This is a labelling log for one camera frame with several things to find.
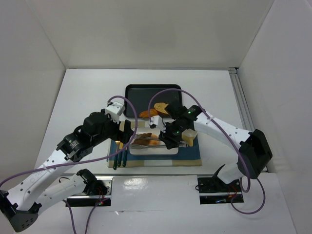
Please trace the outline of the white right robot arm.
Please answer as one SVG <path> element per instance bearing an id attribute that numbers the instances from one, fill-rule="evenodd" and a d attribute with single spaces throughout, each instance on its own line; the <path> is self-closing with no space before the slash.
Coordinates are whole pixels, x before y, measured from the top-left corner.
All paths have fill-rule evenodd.
<path id="1" fill-rule="evenodd" d="M 172 102 L 165 111 L 173 119 L 163 125 L 159 139 L 167 149 L 177 148 L 182 143 L 186 130 L 204 133 L 233 149 L 237 161 L 221 166 L 215 176 L 225 184 L 246 176 L 257 179 L 273 155 L 264 133 L 256 129 L 248 131 L 228 124 L 203 110 L 197 105 L 190 108 Z"/>

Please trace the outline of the brown chocolate croissant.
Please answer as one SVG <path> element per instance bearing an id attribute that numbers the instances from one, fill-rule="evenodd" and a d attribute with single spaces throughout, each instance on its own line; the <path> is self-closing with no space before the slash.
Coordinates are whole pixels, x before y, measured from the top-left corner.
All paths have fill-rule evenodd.
<path id="1" fill-rule="evenodd" d="M 150 144 L 150 137 L 152 136 L 152 133 L 143 133 L 138 134 L 135 136 L 135 139 L 133 141 L 133 144 L 138 145 L 149 145 Z"/>

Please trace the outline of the round golden bun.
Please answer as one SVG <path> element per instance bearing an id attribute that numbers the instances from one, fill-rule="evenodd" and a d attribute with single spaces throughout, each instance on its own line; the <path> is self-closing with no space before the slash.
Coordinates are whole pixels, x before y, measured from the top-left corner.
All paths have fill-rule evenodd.
<path id="1" fill-rule="evenodd" d="M 147 145 L 159 145 L 160 144 L 160 141 L 159 139 L 148 139 L 147 140 Z"/>

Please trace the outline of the metal tongs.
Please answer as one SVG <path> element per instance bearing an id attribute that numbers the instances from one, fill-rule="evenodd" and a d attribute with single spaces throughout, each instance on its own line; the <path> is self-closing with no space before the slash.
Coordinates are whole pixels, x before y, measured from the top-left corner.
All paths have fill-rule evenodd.
<path id="1" fill-rule="evenodd" d="M 178 145 L 178 147 L 188 147 L 189 145 L 186 142 L 183 142 Z M 147 149 L 147 148 L 164 148 L 169 150 L 169 148 L 165 144 L 159 144 L 159 145 L 141 145 L 141 144 L 130 144 L 131 149 Z"/>

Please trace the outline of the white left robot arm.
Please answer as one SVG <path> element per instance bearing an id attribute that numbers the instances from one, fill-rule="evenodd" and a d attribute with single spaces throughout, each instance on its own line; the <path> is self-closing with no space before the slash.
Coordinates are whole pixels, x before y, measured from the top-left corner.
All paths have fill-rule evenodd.
<path id="1" fill-rule="evenodd" d="M 65 171 L 92 153 L 93 148 L 107 139 L 126 144 L 134 133 L 130 121 L 112 119 L 112 114 L 93 112 L 72 133 L 64 137 L 49 158 L 14 188 L 0 192 L 0 210 L 15 232 L 29 228 L 38 216 L 54 204 L 74 194 L 92 195 L 104 184 L 87 169 L 52 186 Z"/>

